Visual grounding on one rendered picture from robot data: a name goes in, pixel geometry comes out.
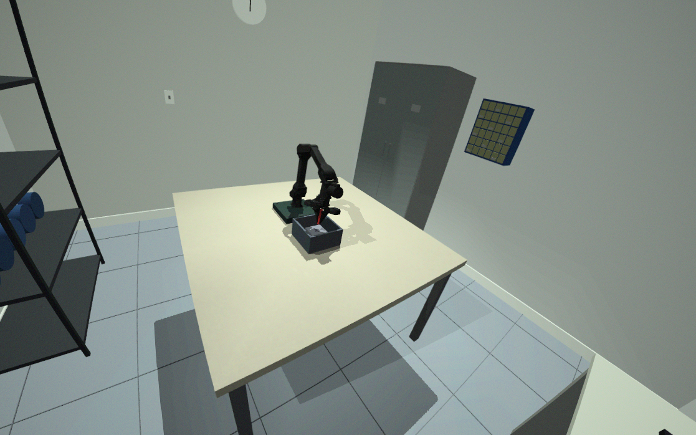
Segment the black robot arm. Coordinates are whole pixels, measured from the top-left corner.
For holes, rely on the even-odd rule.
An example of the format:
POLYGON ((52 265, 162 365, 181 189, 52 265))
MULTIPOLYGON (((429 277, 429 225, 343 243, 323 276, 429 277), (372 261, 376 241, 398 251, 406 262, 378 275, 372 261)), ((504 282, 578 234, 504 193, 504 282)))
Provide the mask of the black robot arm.
MULTIPOLYGON (((311 144, 299 144, 297 145, 297 156, 299 157, 299 164, 297 170, 297 181, 293 185, 293 189, 290 191, 290 196, 292 198, 291 207, 292 208, 302 208, 302 197, 305 197, 307 193, 307 187, 305 186, 305 174, 308 166, 308 159, 312 156, 313 162, 315 162, 318 168, 318 175, 321 178, 321 191, 320 193, 329 194, 333 198, 339 199, 343 196, 343 189, 338 183, 338 178, 336 177, 335 170, 328 165, 321 152, 318 150, 317 145, 311 144), (327 181, 331 180, 331 181, 327 181)), ((325 207, 325 197, 313 198, 310 200, 310 208, 319 209, 325 207)))

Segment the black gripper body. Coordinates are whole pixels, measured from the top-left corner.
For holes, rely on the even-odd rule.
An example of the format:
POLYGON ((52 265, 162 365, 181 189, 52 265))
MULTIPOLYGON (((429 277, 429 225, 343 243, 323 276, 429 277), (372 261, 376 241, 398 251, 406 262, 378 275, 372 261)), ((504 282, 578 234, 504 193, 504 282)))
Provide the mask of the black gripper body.
MULTIPOLYGON (((330 199, 331 199, 331 196, 330 196, 329 194, 320 193, 320 194, 318 194, 318 196, 319 196, 319 198, 325 197, 325 202, 326 202, 325 207, 321 207, 321 208, 319 208, 319 209, 324 209, 324 212, 330 213, 330 214, 333 214, 333 215, 339 215, 339 214, 340 214, 340 212, 341 212, 340 209, 335 208, 335 207, 329 208, 329 206, 330 206, 330 205, 329 205, 329 202, 330 202, 330 199)), ((306 200, 305 200, 305 205, 306 205, 306 206, 310 206, 310 200, 311 200, 311 199, 306 199, 306 200)))

